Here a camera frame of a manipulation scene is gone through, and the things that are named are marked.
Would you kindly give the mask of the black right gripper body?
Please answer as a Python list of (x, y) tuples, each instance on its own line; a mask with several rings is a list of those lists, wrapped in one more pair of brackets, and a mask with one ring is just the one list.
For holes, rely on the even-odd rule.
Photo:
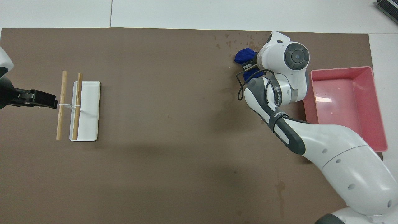
[(253, 51), (252, 54), (253, 54), (253, 57), (252, 57), (252, 59), (250, 61), (249, 74), (254, 74), (255, 72), (258, 72), (260, 70), (258, 65), (257, 65), (258, 52)]

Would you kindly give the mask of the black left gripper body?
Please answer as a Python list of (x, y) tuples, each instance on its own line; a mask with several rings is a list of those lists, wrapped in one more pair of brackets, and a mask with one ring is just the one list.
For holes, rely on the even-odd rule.
[(33, 107), (30, 99), (33, 98), (33, 90), (24, 90), (21, 88), (16, 88), (15, 97), (13, 98), (13, 106), (21, 107)]

